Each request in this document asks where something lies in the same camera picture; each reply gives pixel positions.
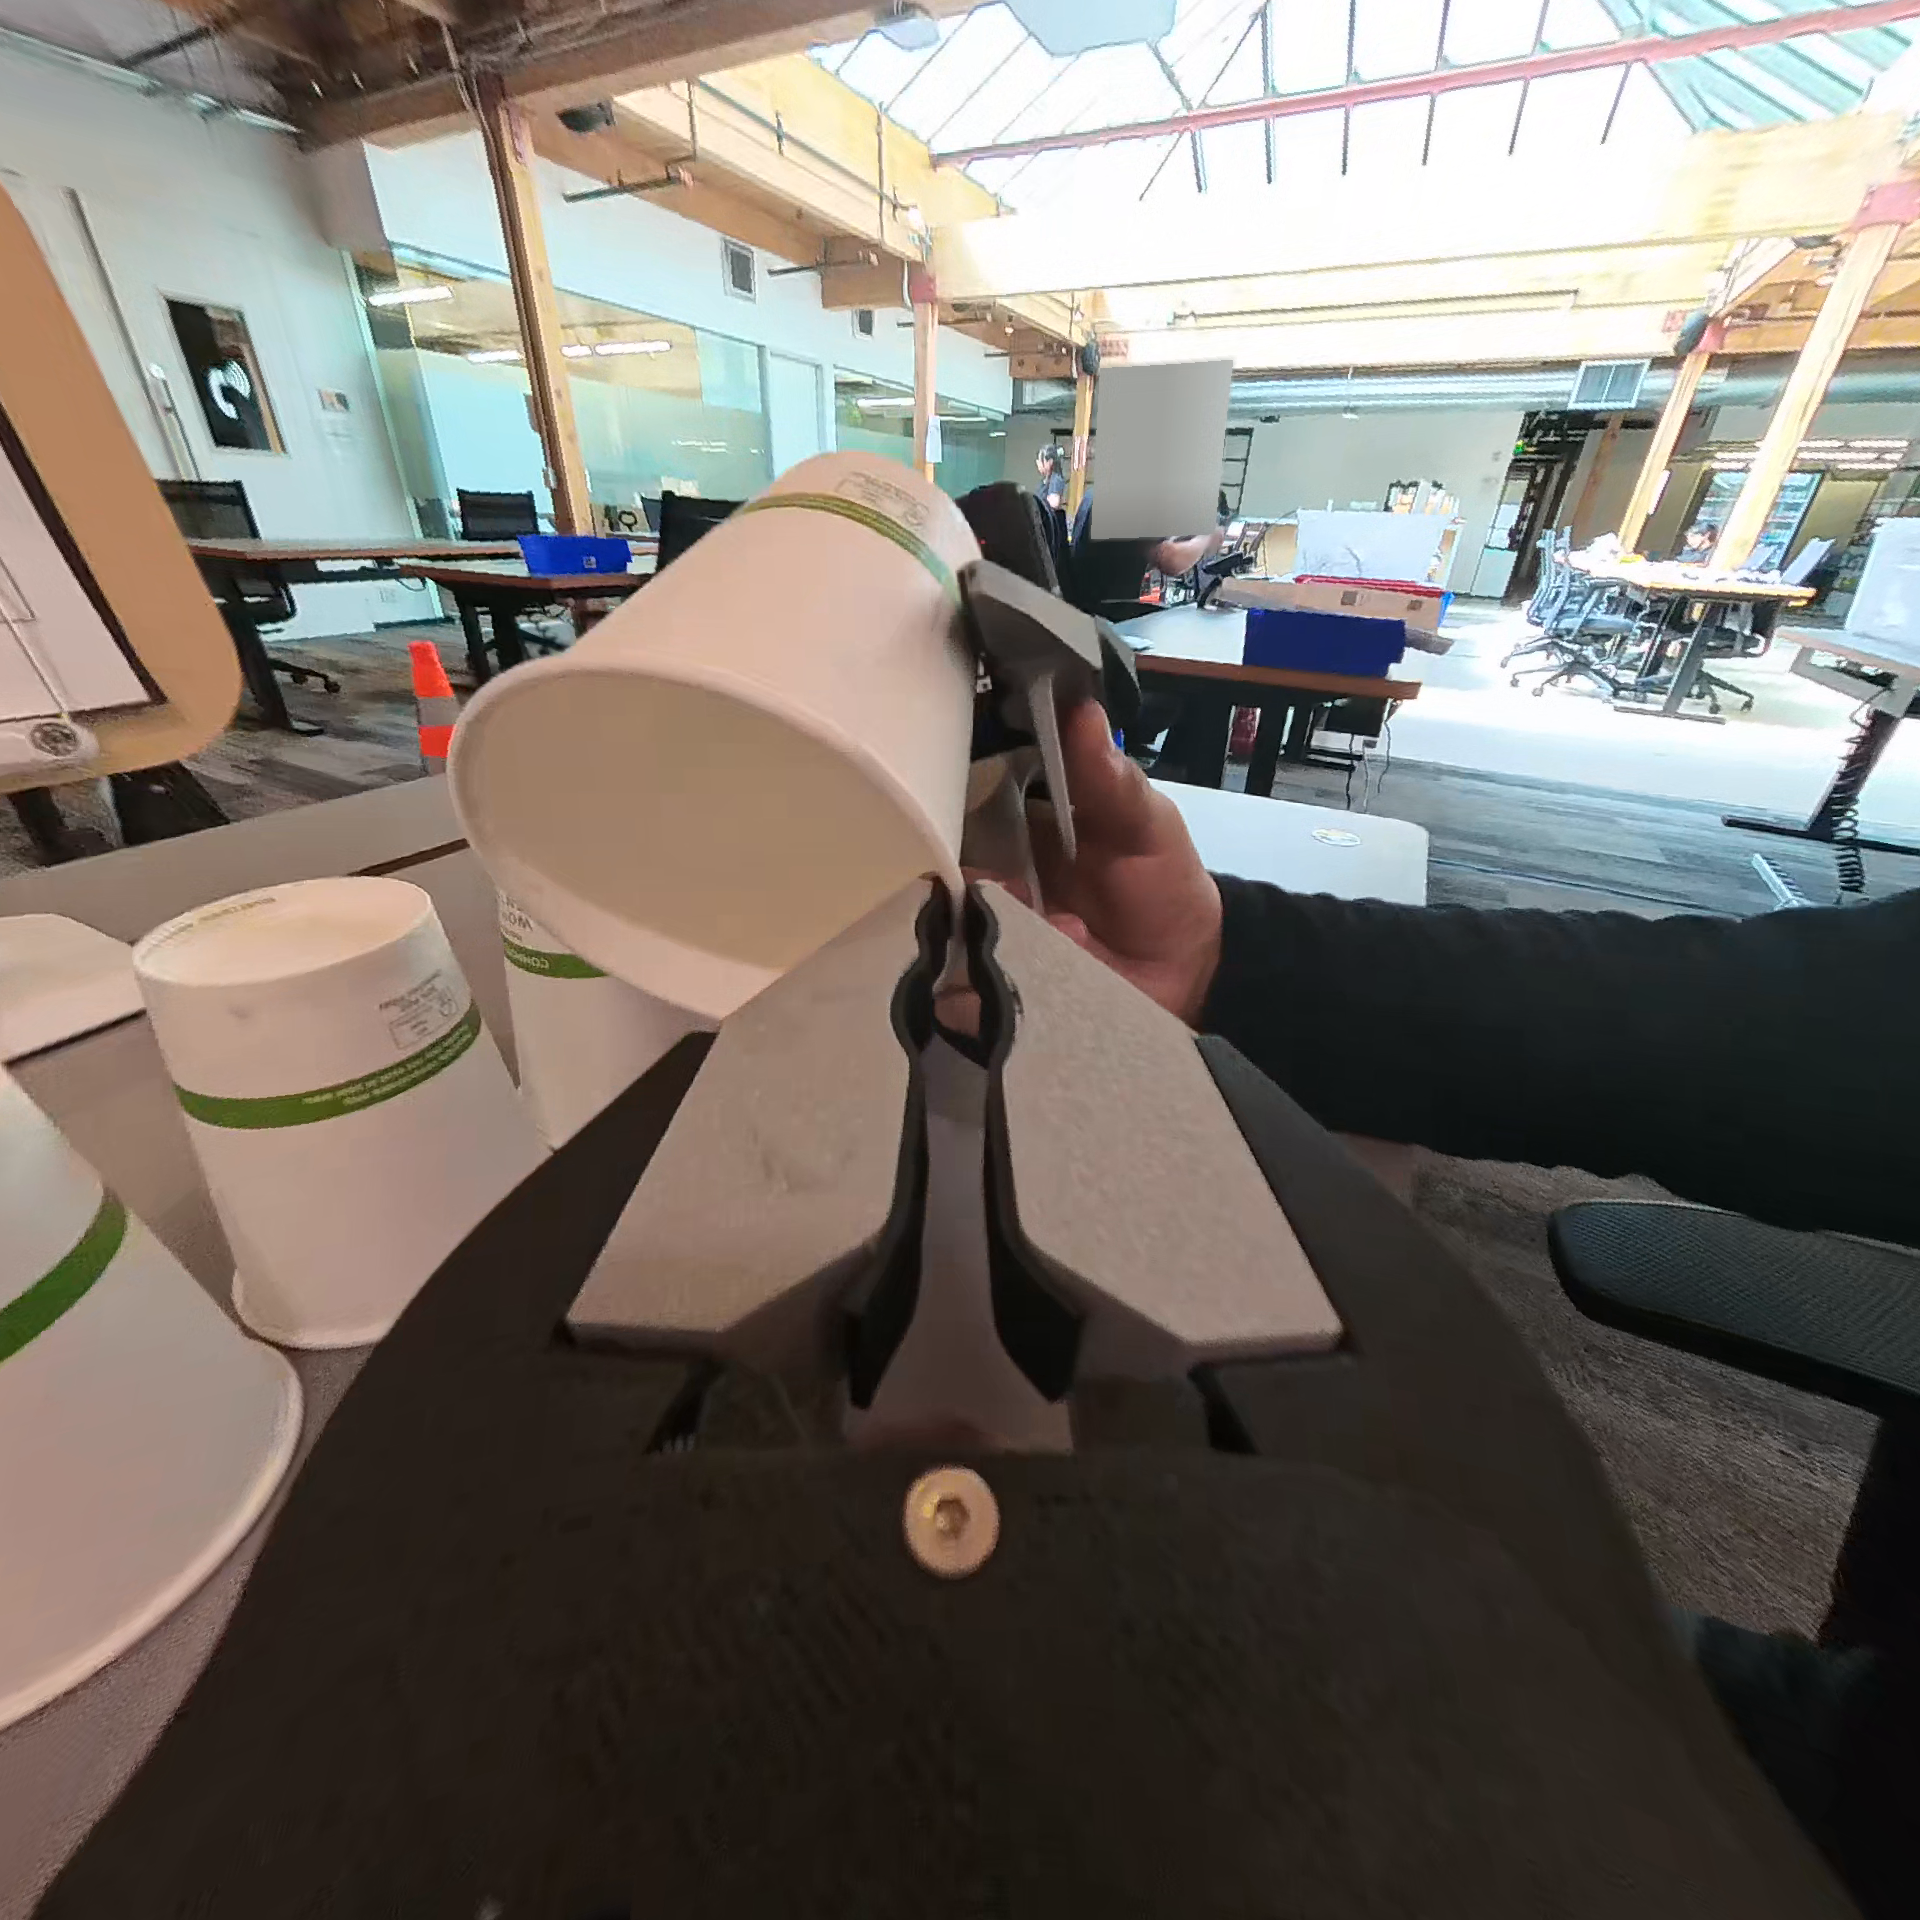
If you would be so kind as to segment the person's dark clothing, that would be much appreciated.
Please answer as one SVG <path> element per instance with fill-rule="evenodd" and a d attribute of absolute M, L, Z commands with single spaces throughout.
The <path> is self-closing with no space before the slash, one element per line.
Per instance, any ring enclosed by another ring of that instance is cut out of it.
<path fill-rule="evenodd" d="M 1883 1650 L 1667 1613 L 1743 1752 L 1861 1915 L 1918 1915 L 1918 1673 Z"/>

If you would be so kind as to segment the white paper cup green band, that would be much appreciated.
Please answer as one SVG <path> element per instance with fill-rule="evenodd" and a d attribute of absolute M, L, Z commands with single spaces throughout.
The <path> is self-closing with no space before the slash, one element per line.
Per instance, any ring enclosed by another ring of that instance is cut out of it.
<path fill-rule="evenodd" d="M 83 1686 L 243 1544 L 302 1434 L 290 1361 L 1 1077 L 1 1727 Z"/>
<path fill-rule="evenodd" d="M 543 1159 L 431 894 L 306 878 L 131 951 L 233 1259 L 287 1350 L 362 1350 Z"/>
<path fill-rule="evenodd" d="M 466 704 L 446 782 L 469 847 L 566 950 L 701 1020 L 910 882 L 955 889 L 977 559 L 903 464 L 790 467 Z"/>
<path fill-rule="evenodd" d="M 503 889 L 495 900 L 521 1102 L 559 1150 L 713 1020 L 600 972 Z"/>

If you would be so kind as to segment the person's right hand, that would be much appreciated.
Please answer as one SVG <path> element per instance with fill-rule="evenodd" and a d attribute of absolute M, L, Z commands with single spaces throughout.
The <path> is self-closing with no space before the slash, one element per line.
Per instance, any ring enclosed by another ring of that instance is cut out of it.
<path fill-rule="evenodd" d="M 1106 711 L 1061 716 L 1066 774 L 1027 797 L 1043 917 L 1162 1011 L 1199 1027 L 1222 904 L 1177 806 L 1114 743 Z"/>

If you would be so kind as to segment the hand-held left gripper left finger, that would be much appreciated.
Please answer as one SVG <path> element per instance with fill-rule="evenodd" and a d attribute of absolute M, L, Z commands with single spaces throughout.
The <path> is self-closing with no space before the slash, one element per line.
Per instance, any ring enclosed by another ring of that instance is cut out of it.
<path fill-rule="evenodd" d="M 933 988 L 952 900 L 913 880 L 709 1041 L 566 1325 L 870 1407 L 923 1290 Z"/>

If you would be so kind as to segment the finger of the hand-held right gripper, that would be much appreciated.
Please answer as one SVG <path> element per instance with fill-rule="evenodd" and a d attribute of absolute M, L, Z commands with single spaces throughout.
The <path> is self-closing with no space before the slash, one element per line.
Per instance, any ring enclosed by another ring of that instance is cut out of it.
<path fill-rule="evenodd" d="M 1096 700 L 1111 718 L 1137 716 L 1137 653 L 1109 622 L 984 559 L 961 568 L 958 596 L 993 718 L 1027 718 L 1039 680 L 1066 707 Z"/>
<path fill-rule="evenodd" d="M 1085 704 L 1085 674 L 1076 660 L 1048 657 L 1029 680 L 1029 734 L 1041 756 L 1046 804 L 1054 816 L 1061 857 L 1078 857 L 1078 826 L 1068 785 L 1066 724 Z"/>

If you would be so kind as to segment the blue storage box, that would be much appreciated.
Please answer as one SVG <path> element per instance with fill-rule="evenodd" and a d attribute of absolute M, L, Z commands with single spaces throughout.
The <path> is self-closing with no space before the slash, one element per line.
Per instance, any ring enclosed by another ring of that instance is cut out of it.
<path fill-rule="evenodd" d="M 1406 657 L 1396 618 L 1315 610 L 1247 610 L 1240 661 L 1252 668 L 1387 679 Z"/>

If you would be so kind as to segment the person's right forearm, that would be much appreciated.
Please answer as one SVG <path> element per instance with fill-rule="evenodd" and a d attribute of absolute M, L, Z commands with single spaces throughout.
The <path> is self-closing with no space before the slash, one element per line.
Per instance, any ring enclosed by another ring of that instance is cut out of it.
<path fill-rule="evenodd" d="M 1918 1245 L 1918 900 L 1754 918 L 1222 878 L 1200 1031 L 1324 1130 Z"/>

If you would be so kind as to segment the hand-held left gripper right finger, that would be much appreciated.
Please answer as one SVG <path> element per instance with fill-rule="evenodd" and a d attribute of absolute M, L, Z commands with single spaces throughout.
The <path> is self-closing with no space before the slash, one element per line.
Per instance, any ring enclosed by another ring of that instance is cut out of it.
<path fill-rule="evenodd" d="M 1196 1037 L 997 882 L 971 886 L 999 1347 L 1043 1399 L 1332 1355 L 1342 1321 Z"/>

